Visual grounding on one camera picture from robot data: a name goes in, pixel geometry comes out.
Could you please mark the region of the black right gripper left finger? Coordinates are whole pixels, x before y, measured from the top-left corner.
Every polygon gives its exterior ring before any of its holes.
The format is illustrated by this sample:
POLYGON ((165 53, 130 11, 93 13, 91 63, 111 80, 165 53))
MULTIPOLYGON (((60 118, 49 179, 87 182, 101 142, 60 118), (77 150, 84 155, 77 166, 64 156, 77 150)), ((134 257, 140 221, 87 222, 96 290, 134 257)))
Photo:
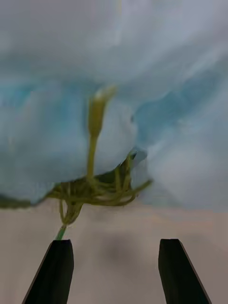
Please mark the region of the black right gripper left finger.
POLYGON ((66 304, 74 271, 70 240, 54 240, 23 300, 24 304, 66 304))

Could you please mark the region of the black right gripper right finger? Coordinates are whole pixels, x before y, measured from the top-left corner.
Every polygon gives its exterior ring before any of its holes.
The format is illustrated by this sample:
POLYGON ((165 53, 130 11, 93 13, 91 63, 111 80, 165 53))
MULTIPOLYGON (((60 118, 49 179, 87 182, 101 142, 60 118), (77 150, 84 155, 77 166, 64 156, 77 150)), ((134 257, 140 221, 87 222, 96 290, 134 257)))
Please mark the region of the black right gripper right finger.
POLYGON ((161 239, 158 269, 168 304, 210 304, 211 300, 178 239, 161 239))

